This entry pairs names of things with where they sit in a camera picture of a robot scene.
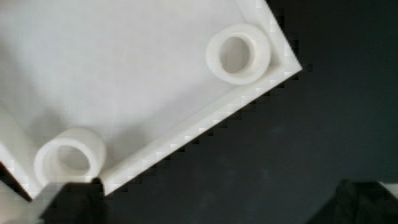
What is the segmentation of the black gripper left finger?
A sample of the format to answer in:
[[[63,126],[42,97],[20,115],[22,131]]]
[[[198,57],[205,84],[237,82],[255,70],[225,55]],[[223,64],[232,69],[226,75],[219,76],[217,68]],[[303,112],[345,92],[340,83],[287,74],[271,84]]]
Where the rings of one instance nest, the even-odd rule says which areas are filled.
[[[109,209],[100,178],[88,183],[70,182],[40,216],[43,224],[107,224]]]

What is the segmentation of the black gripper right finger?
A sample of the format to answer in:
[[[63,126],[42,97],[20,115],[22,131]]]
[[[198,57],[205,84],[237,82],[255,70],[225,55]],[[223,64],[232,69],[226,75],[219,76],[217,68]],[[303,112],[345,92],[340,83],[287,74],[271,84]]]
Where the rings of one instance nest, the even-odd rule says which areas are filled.
[[[344,180],[306,224],[398,224],[398,197],[383,183]]]

